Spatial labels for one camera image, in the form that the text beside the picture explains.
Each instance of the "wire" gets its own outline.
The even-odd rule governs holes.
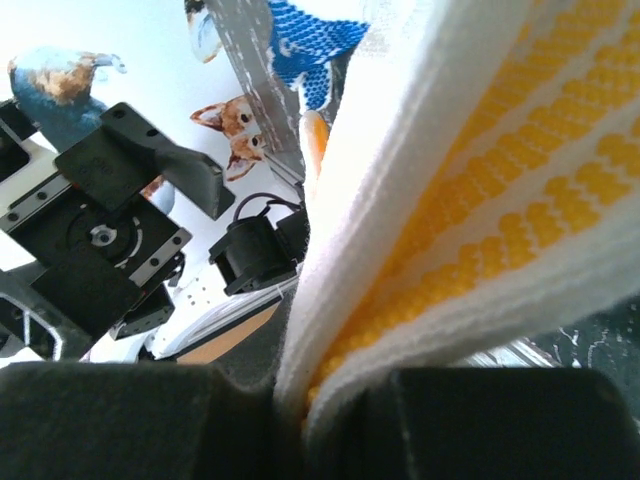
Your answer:
[[[244,200],[242,200],[238,204],[238,207],[236,208],[236,211],[233,214],[233,221],[234,222],[237,222],[238,219],[240,218],[240,213],[242,212],[242,209],[245,207],[245,205],[247,203],[249,203],[251,200],[254,200],[256,198],[270,198],[271,200],[273,200],[273,202],[269,202],[269,203],[284,205],[285,207],[288,207],[289,209],[291,209],[291,211],[293,211],[293,212],[297,212],[298,210],[300,210],[302,208],[297,203],[288,202],[284,198],[279,197],[277,195],[274,195],[273,193],[258,192],[258,193],[254,193],[252,195],[249,195],[248,197],[246,197]]]

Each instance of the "black plastic part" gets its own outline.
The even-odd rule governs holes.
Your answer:
[[[0,301],[0,323],[3,330],[24,339],[22,315],[23,312],[28,312],[55,329],[61,340],[58,344],[60,359],[77,360],[91,347],[89,335],[19,275],[0,270],[0,293],[3,296]],[[44,338],[44,329],[37,322],[32,321],[31,327],[32,348],[44,358],[53,358],[52,337],[46,333],[48,338]]]
[[[356,405],[314,478],[640,478],[637,427],[591,370],[400,370]]]
[[[309,218],[306,209],[301,209],[276,223],[276,233],[289,258],[298,263],[304,261],[309,242]]]
[[[268,288],[296,273],[294,262],[266,217],[233,222],[209,253],[210,263],[218,266],[227,284],[227,295]]]
[[[100,225],[117,231],[113,242],[102,247],[92,244],[90,233]],[[10,235],[45,269],[37,272],[35,266],[29,267],[27,283],[97,341],[130,310],[143,305],[184,263],[184,255],[178,252],[150,272],[144,283],[136,285],[129,279],[137,270],[148,268],[149,259],[178,231],[175,223],[137,193],[126,208],[109,213],[72,188]]]
[[[0,370],[1,477],[188,480],[233,478],[235,468],[259,479],[230,403],[252,407],[206,366],[10,365]]]
[[[0,351],[5,347],[9,338],[11,338],[11,333],[0,325]]]
[[[305,199],[304,199],[304,183],[296,182],[293,185],[293,188],[295,189],[296,193],[298,194],[298,197],[300,197],[300,200],[304,203],[304,201],[305,201]]]
[[[164,285],[157,288],[135,310],[124,316],[116,333],[116,340],[149,331],[167,323],[175,307]]]
[[[176,355],[171,355],[170,357],[156,358],[153,356],[153,353],[147,350],[147,347],[143,345],[138,352],[138,362],[178,363],[178,357]]]
[[[129,202],[158,175],[217,220],[235,201],[220,165],[175,145],[126,103],[101,116],[102,125],[56,159],[72,183],[108,211]]]
[[[0,104],[0,182],[29,163],[30,156],[20,142],[33,133],[35,128],[13,101]]]
[[[142,298],[137,285],[84,246],[49,267],[33,288],[96,341]]]
[[[14,268],[13,270],[10,270],[9,273],[14,277],[18,277],[25,283],[32,284],[46,271],[47,269],[40,262],[31,262]]]
[[[64,177],[107,212],[116,212],[159,174],[152,164],[133,157],[95,130],[55,160]]]
[[[60,173],[56,172],[53,175],[45,178],[43,181],[41,181],[40,183],[38,183],[35,187],[33,187],[31,190],[27,190],[26,192],[24,192],[20,197],[18,197],[17,199],[15,199],[13,202],[11,202],[11,204],[9,205],[9,210],[13,210],[14,208],[16,208],[17,205],[19,205],[20,203],[22,203],[27,197],[30,197],[31,195],[33,195],[34,193],[36,193],[38,190],[41,190],[44,186],[46,186],[49,182],[54,181],[57,177],[60,176]]]
[[[171,273],[171,275],[169,275],[169,277],[167,277],[168,280],[168,285],[171,288],[176,288],[178,286],[178,284],[180,283],[180,279],[182,278],[182,275],[184,274],[184,268],[186,266],[186,261],[183,260],[182,263],[180,263],[176,269]]]
[[[16,105],[14,100],[0,103],[0,118],[21,141],[34,135],[38,129]]]
[[[263,215],[238,220],[211,247],[209,262],[220,270],[227,295],[267,288],[296,275],[296,264],[307,251],[307,212],[302,208],[276,225],[274,230]]]

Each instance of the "bird illustration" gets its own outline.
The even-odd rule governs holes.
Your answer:
[[[91,96],[96,70],[101,67],[127,72],[118,55],[56,47],[38,47],[9,62],[11,90],[20,110],[59,152],[101,124],[100,116],[108,107]],[[165,214],[175,203],[175,189],[162,177],[142,194]]]
[[[331,100],[331,61],[362,40],[375,2],[335,0],[323,6],[315,0],[269,0],[268,6],[271,72],[298,92],[301,113],[322,110]]]

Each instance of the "yellow and white striped cloth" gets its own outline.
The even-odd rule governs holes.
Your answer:
[[[640,1],[378,3],[307,185],[275,399],[308,448],[393,367],[640,291]]]

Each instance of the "dog illustration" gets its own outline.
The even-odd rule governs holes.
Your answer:
[[[244,177],[256,163],[264,160],[264,139],[244,95],[202,108],[191,115],[191,120],[229,139],[228,181]]]
[[[203,0],[184,0],[191,49],[202,63],[208,63],[222,50],[213,17]]]
[[[16,56],[7,67],[11,90],[20,110],[38,124],[53,147],[62,152],[101,124],[107,106],[91,96],[96,69],[127,69],[117,55],[55,47],[39,47]],[[173,208],[175,191],[158,178],[143,192],[165,214]]]

